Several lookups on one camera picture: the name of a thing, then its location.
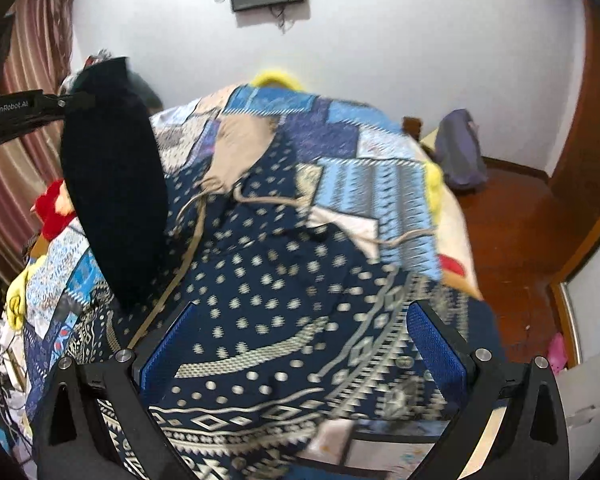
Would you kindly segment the wooden door frame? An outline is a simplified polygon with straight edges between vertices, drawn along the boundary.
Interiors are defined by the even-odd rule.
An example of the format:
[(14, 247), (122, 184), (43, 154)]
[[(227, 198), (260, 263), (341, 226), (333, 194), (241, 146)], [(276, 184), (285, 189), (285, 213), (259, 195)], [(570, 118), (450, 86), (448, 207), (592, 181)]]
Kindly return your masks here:
[(554, 227), (562, 236), (555, 244), (552, 272), (562, 270), (600, 218), (600, 8), (583, 0), (585, 56), (576, 110), (562, 154), (548, 185), (562, 214)]

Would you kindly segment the yellow blanket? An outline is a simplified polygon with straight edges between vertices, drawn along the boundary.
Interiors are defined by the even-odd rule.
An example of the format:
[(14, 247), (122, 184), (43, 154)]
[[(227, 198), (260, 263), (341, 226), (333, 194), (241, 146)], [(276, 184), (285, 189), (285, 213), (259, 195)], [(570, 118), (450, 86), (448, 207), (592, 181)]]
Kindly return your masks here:
[(302, 83), (297, 77), (280, 68), (260, 70), (260, 72), (251, 79), (250, 84), (253, 87), (259, 88), (283, 88), (291, 91), (304, 90)]

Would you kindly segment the navy patterned garment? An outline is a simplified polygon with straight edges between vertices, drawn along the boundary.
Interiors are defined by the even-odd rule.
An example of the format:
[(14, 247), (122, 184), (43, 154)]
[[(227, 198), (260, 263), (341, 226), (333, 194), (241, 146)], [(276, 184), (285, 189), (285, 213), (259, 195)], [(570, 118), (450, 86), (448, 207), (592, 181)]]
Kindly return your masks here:
[(490, 307), (438, 279), (424, 170), (360, 159), (379, 110), (242, 86), (212, 153), (164, 170), (121, 58), (87, 68), (61, 165), (112, 298), (82, 314), (76, 362), (105, 362), (186, 309), (140, 398), (204, 479), (286, 474), (332, 420), (440, 419), (451, 404), (406, 330), (428, 299), (472, 346), (502, 348)]

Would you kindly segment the pile of clothes basket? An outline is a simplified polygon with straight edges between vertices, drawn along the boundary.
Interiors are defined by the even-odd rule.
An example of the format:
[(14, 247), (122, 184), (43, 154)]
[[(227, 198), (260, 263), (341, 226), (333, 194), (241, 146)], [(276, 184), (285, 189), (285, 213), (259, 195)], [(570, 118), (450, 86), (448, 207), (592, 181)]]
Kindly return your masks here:
[[(61, 83), (58, 94), (63, 96), (72, 91), (76, 80), (79, 78), (81, 73), (92, 65), (99, 64), (101, 62), (109, 61), (112, 58), (112, 54), (107, 49), (100, 49), (97, 53), (91, 54), (84, 62), (82, 68), (69, 74), (64, 81)], [(143, 101), (144, 105), (148, 109), (149, 114), (157, 114), (164, 110), (162, 99), (158, 97), (158, 94), (150, 88), (150, 85), (142, 78), (138, 73), (128, 70), (130, 88), (137, 94)]]

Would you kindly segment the blue patchwork bedspread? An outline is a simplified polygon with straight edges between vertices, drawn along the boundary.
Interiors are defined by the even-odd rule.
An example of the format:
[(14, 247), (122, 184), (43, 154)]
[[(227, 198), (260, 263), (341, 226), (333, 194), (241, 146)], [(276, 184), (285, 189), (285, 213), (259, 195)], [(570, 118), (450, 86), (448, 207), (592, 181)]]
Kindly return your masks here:
[(467, 340), (498, 334), (438, 167), (376, 108), (229, 88), (152, 118), (166, 256), (121, 311), (78, 220), (28, 267), (24, 414), (56, 362), (102, 362), (180, 319), (140, 393), (197, 477), (321, 464), (407, 477), (452, 415), (405, 325), (427, 299)]

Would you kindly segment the red plush toy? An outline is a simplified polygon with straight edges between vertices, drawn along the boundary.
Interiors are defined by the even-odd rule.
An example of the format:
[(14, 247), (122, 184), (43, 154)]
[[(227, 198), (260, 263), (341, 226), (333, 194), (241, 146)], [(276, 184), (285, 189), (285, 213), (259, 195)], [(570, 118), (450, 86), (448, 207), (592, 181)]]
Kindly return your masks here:
[(76, 218), (66, 181), (53, 181), (34, 201), (30, 213), (42, 222), (41, 235), (52, 242)]

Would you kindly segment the striped red beige curtain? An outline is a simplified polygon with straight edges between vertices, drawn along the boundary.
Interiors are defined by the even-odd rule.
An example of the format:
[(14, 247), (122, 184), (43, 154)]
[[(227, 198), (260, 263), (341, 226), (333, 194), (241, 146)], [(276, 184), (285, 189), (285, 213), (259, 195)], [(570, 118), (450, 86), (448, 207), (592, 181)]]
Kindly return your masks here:
[(73, 0), (15, 0), (0, 21), (0, 278), (23, 268), (41, 229), (31, 208), (61, 175), (59, 89), (69, 75)]

